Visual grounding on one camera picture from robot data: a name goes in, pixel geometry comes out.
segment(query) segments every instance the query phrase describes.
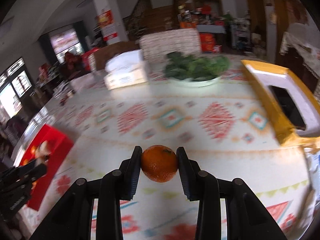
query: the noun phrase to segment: smartphone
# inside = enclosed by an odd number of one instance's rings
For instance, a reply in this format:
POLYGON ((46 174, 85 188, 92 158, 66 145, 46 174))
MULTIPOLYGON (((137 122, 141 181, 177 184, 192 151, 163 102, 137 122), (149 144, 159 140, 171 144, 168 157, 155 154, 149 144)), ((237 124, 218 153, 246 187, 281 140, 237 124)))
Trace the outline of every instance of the smartphone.
POLYGON ((287 90, 276 86, 268 87, 273 93, 276 100, 278 101, 279 105, 281 106, 285 116, 290 120, 290 122, 293 123, 297 130, 305 131, 306 124, 304 123, 297 106, 288 94, 287 90))

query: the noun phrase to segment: dark curtain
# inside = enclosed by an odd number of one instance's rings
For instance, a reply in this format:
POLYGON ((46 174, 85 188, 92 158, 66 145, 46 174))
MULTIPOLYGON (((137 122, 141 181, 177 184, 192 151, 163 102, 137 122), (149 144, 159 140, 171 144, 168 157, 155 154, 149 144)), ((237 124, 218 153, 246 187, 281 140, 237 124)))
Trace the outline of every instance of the dark curtain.
POLYGON ((50 41, 50 37, 48 34, 43 34, 39 37, 38 39, 40 46, 45 54, 45 57, 47 58, 47 60, 49 61, 49 63, 53 66, 53 64, 55 64, 58 59, 57 56, 52 48, 52 44, 50 41))
POLYGON ((78 36, 78 39, 81 43, 82 48, 84 49, 84 52, 89 51, 87 42, 85 41, 85 37, 88 36, 88 33, 87 33, 87 29, 84 26, 83 21, 73 23, 72 25, 76 31, 76 34, 78 36))

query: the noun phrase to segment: pillar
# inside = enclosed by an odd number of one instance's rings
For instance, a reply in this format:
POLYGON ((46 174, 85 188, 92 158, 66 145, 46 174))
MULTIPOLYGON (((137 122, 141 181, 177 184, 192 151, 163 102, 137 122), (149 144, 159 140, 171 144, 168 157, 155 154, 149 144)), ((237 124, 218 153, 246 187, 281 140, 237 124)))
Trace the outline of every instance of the pillar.
POLYGON ((113 44, 119 41, 128 41, 128 36, 122 21, 117 0, 93 0, 93 3, 96 8, 97 15, 111 10, 118 36, 108 40, 108 44, 113 44))

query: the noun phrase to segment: green leafy vegetable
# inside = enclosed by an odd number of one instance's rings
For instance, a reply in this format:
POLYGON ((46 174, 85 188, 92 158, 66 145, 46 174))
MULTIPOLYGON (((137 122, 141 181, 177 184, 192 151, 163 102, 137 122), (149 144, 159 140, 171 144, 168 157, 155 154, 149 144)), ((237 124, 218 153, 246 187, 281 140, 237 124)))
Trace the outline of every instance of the green leafy vegetable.
POLYGON ((225 56, 207 57, 183 56, 181 52, 167 54, 170 60, 165 68, 165 76, 190 81, 206 81, 219 76, 229 68, 229 59, 225 56))

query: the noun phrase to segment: plate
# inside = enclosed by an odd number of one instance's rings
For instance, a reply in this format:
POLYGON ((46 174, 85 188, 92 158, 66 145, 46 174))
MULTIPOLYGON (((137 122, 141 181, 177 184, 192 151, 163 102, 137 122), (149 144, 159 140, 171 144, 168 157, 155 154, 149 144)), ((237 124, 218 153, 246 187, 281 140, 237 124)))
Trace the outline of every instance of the plate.
POLYGON ((210 86, 217 83, 220 80, 220 76, 211 80, 206 80, 206 81, 187 81, 187 80, 180 80, 172 77, 170 77, 169 80, 172 84, 180 87, 200 88, 200 87, 206 87, 206 86, 210 86))

